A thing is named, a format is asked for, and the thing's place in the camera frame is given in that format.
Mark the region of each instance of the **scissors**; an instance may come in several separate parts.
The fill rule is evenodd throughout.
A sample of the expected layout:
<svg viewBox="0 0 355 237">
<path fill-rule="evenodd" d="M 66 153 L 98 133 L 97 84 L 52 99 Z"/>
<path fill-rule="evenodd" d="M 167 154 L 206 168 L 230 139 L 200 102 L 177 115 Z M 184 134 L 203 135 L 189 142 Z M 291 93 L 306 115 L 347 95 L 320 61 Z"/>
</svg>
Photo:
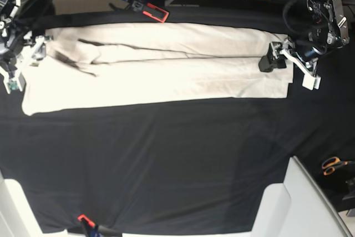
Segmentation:
<svg viewBox="0 0 355 237">
<path fill-rule="evenodd" d="M 340 160 L 339 157 L 328 158 L 322 164 L 322 169 L 324 170 L 323 175 L 324 176 L 331 175 L 337 169 L 342 168 L 349 164 L 355 164 L 355 161 L 352 160 L 344 161 L 344 160 Z"/>
</svg>

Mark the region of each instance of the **red clip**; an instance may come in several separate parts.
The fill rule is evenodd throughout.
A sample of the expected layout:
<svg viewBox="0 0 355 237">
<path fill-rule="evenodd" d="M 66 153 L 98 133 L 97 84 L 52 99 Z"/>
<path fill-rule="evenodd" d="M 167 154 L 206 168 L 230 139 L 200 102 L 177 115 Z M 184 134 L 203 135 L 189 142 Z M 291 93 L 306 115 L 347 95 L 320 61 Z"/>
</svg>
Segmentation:
<svg viewBox="0 0 355 237">
<path fill-rule="evenodd" d="M 159 11 L 165 13 L 165 15 L 164 15 L 163 18 L 157 18 L 157 17 L 153 16 L 152 14 L 150 14 L 149 12 L 143 11 L 143 14 L 144 14 L 144 15 L 147 15 L 147 16 L 150 17 L 150 18 L 156 19 L 158 22 L 165 22 L 165 21 L 166 21 L 166 19 L 167 19 L 168 16 L 169 16 L 169 12 L 168 12 L 168 11 L 165 11 L 165 10 L 163 10 L 163 9 L 161 9 L 161 8 L 158 8 L 157 6 L 155 6 L 155 5 L 153 5 L 153 4 L 150 4 L 150 3 L 147 3 L 146 5 L 147 5 L 148 7 L 150 7 L 150 8 L 152 8 L 152 9 L 157 9 L 157 10 L 159 10 Z"/>
<path fill-rule="evenodd" d="M 94 228 L 95 227 L 95 223 L 93 223 L 92 220 L 90 220 L 87 216 L 85 216 L 84 214 L 78 216 L 78 220 L 81 221 L 82 219 L 85 219 L 88 224 L 90 225 L 90 227 Z"/>
</svg>

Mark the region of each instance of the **black cloth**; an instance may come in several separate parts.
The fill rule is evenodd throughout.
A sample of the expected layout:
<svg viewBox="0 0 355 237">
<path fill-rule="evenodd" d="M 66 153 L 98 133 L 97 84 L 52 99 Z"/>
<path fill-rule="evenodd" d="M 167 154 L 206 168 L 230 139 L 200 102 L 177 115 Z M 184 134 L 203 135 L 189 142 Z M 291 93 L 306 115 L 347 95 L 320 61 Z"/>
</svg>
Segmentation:
<svg viewBox="0 0 355 237">
<path fill-rule="evenodd" d="M 253 20 L 245 25 L 257 28 Z M 0 87 L 0 170 L 21 183 L 45 233 L 78 226 L 81 213 L 124 233 L 250 231 L 265 187 L 283 181 L 293 155 L 338 210 L 350 208 L 341 202 L 343 182 L 333 182 L 355 172 L 339 170 L 325 179 L 320 165 L 333 155 L 355 159 L 354 54 L 351 43 L 320 61 L 319 90 L 303 88 L 295 69 L 287 99 L 192 100 L 26 117 L 22 94 L 6 95 Z"/>
</svg>

